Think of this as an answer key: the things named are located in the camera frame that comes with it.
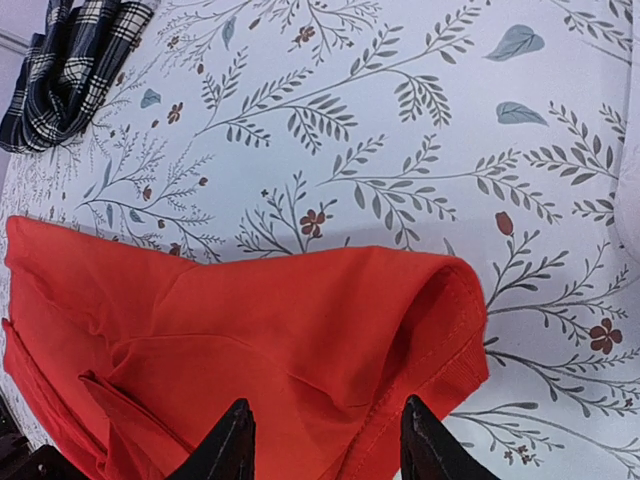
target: bed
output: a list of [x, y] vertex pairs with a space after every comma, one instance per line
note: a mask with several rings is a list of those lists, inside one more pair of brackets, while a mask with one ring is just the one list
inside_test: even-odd
[[634, 3], [165, 0], [86, 131], [12, 158], [0, 222], [202, 263], [462, 257], [491, 377], [446, 425], [501, 478], [640, 479], [640, 269], [613, 215]]

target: red fabric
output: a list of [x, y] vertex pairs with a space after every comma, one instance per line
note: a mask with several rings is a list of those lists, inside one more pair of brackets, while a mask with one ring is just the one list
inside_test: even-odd
[[400, 413], [487, 378], [463, 261], [382, 248], [201, 266], [12, 217], [5, 368], [95, 479], [161, 479], [238, 397], [256, 476], [388, 480]]

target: black and white plaid fabric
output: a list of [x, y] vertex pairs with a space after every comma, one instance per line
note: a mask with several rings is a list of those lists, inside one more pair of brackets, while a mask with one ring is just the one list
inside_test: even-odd
[[140, 2], [50, 0], [0, 124], [0, 147], [42, 152], [85, 128], [153, 16]]

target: floral print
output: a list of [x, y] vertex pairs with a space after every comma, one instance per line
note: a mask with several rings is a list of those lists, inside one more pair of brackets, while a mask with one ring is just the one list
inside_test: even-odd
[[634, 3], [166, 0], [83, 135], [13, 159], [0, 218], [200, 263], [460, 256], [491, 378], [447, 427], [500, 478], [639, 480], [640, 267], [613, 215]]

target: white bedsheet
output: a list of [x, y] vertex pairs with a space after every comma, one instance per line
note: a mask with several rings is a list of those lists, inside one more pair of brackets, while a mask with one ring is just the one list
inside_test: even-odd
[[640, 269], [613, 217], [631, 2], [165, 0], [87, 132], [13, 158], [0, 221], [199, 262], [461, 256], [491, 378], [447, 426], [505, 480], [640, 479]]

